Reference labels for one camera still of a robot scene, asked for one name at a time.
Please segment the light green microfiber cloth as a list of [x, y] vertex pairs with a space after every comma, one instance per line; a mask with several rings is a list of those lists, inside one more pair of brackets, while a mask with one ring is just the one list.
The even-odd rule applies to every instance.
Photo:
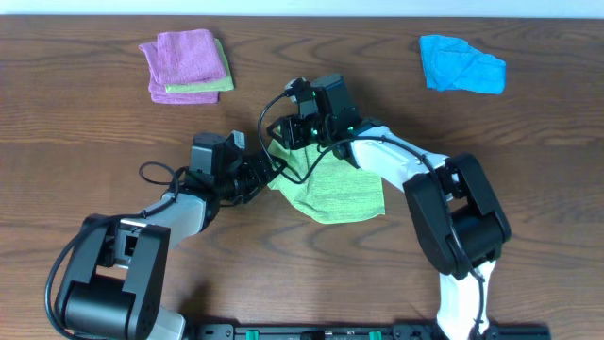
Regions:
[[289, 203], [321, 224], [354, 223], [386, 212], [380, 176], [357, 169], [311, 145], [287, 150], [272, 141], [268, 151], [290, 166], [269, 183]]

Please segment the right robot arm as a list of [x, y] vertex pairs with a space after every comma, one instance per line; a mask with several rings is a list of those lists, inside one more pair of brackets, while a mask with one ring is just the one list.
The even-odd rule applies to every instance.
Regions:
[[477, 158], [431, 153], [361, 115], [339, 74], [290, 81], [283, 97], [297, 106], [270, 126], [258, 125], [289, 150], [322, 147], [351, 166], [379, 175], [406, 197], [416, 236], [440, 276], [436, 322], [448, 339], [482, 339], [488, 285], [510, 224]]

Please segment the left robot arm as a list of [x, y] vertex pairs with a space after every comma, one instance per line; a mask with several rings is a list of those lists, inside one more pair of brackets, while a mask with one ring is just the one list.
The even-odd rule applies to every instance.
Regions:
[[188, 165], [169, 168], [165, 192], [135, 213], [91, 214], [60, 252], [44, 288], [51, 325], [68, 339], [185, 339], [187, 320], [161, 307], [167, 255], [203, 231], [223, 202], [249, 202], [285, 165], [245, 153], [238, 131], [193, 137]]

